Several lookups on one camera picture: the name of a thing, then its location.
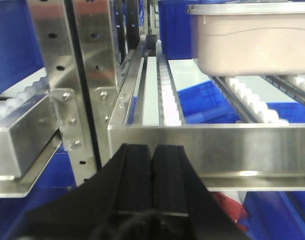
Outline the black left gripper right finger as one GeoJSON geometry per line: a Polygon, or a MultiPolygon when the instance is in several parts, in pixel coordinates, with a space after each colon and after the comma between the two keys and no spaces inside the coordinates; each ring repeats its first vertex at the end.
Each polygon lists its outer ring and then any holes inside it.
{"type": "Polygon", "coordinates": [[[161,240],[247,240],[194,171],[183,146],[153,154],[154,206],[161,240]]]}

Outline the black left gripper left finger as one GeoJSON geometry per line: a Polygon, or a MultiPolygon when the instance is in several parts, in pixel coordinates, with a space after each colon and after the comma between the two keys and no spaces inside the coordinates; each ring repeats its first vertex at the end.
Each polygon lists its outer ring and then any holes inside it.
{"type": "Polygon", "coordinates": [[[108,163],[67,194],[29,210],[11,240],[147,240],[153,220],[151,153],[123,144],[108,163]]]}

